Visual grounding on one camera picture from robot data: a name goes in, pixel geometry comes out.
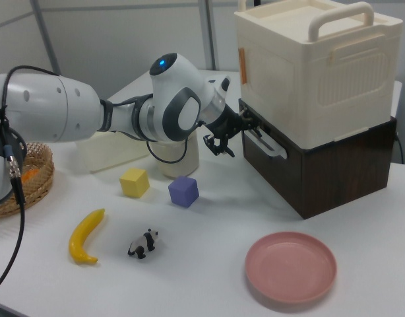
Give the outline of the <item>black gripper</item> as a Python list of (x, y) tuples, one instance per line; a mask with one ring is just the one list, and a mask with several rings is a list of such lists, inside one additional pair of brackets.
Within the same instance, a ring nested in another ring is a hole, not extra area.
[(213, 135), (205, 135), (203, 141), (215, 156), (228, 154), (235, 157), (228, 147), (229, 139), (240, 131), (248, 130), (254, 132), (257, 137), (262, 137), (260, 126), (261, 122), (249, 110), (241, 110), (239, 115), (226, 104), (220, 116), (212, 123), (206, 124)]

